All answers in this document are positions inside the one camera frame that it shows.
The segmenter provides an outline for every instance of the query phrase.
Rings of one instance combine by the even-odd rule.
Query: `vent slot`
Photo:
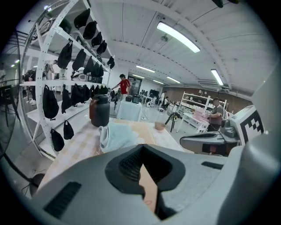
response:
[[[69,182],[45,207],[44,210],[52,216],[60,219],[74,196],[77,194],[81,184]]]

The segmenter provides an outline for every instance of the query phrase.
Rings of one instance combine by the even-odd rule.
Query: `ceiling light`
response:
[[[180,81],[177,81],[177,80],[173,79],[172,77],[169,77],[169,76],[168,76],[167,78],[169,78],[170,80],[175,81],[175,82],[177,82],[177,83],[180,83]]]
[[[181,43],[189,47],[194,53],[200,51],[200,48],[198,48],[191,40],[182,35],[180,32],[176,31],[174,28],[168,26],[167,24],[159,22],[159,24],[157,25],[157,29],[164,31],[172,37],[178,39]]]
[[[143,77],[143,76],[139,76],[139,75],[136,75],[136,74],[133,74],[133,76],[136,76],[136,77],[139,77],[139,78],[144,79],[144,77]]]
[[[160,83],[160,84],[163,84],[163,83],[161,83],[161,82],[159,82],[159,81],[156,81],[156,80],[153,80],[154,82],[157,82],[157,83]]]
[[[148,68],[145,68],[145,67],[142,67],[142,66],[140,66],[140,65],[137,65],[136,67],[137,67],[137,68],[140,68],[140,69],[145,69],[145,70],[147,70],[147,71],[150,71],[150,72],[155,73],[155,71],[153,71],[153,70],[151,70],[151,69],[148,69]]]
[[[218,84],[219,85],[223,85],[223,82],[222,82],[222,80],[221,80],[217,70],[216,69],[212,69],[211,72],[214,75],[215,79],[217,80]]]

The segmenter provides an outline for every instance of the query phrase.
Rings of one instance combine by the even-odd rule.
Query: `person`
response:
[[[49,66],[46,68],[46,79],[47,80],[52,80],[53,79],[53,76],[52,74],[54,73],[54,68],[53,68],[53,65],[57,64],[57,60],[53,60],[52,63],[49,64]]]
[[[35,81],[36,78],[36,70],[29,70],[25,77],[24,81]],[[32,100],[30,100],[31,105],[36,105],[36,95],[35,95],[35,86],[31,86],[31,95],[32,95]]]
[[[218,131],[221,122],[223,121],[223,107],[220,105],[220,100],[218,98],[213,99],[213,105],[215,106],[209,115],[209,126],[208,126],[208,132],[209,131]]]
[[[131,89],[131,83],[128,79],[126,79],[126,76],[124,74],[121,74],[119,77],[121,81],[119,82],[119,84],[117,84],[115,87],[112,88],[112,90],[117,88],[118,86],[120,86],[121,88],[121,98],[117,107],[117,111],[119,110],[120,102],[126,98],[127,94]]]
[[[164,97],[165,97],[165,93],[166,93],[167,91],[164,91],[162,94],[161,94],[161,97],[160,97],[160,100],[161,100],[161,103],[162,103],[162,105],[163,105],[163,102],[164,102]]]
[[[168,96],[164,99],[164,102],[163,102],[163,109],[167,110],[167,107],[169,105],[169,102],[168,102]]]

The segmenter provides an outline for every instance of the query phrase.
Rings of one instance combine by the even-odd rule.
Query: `wall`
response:
[[[143,79],[140,85],[140,91],[146,90],[149,93],[151,89],[159,91],[159,94],[161,94],[162,86],[158,85],[155,82],[151,82],[149,80]]]
[[[172,101],[181,101],[184,91],[190,94],[196,94],[199,95],[199,90],[196,88],[181,88],[181,87],[164,87],[163,91],[167,91],[165,96],[169,97],[169,100]],[[214,91],[206,91],[207,96],[210,95],[211,98],[217,98],[218,93]],[[220,93],[219,96],[220,99],[226,100],[228,103],[228,108],[227,111],[234,113],[239,112],[241,109],[245,108],[248,105],[252,105],[252,102],[230,95],[230,94],[225,94],[225,93]]]
[[[119,77],[121,74],[124,74],[126,77],[128,77],[128,71],[129,69],[126,67],[115,66],[110,73],[108,87],[113,88],[115,85],[117,85],[121,81]]]

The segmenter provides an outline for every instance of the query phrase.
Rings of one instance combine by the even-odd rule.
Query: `tripod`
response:
[[[180,115],[179,115],[177,112],[171,113],[171,115],[170,115],[169,118],[167,119],[165,125],[167,125],[167,123],[169,122],[169,120],[170,120],[171,117],[173,117],[173,120],[172,120],[172,126],[171,126],[171,131],[170,131],[170,132],[172,132],[172,130],[173,130],[174,126],[175,126],[175,119],[176,119],[176,118],[179,118]]]

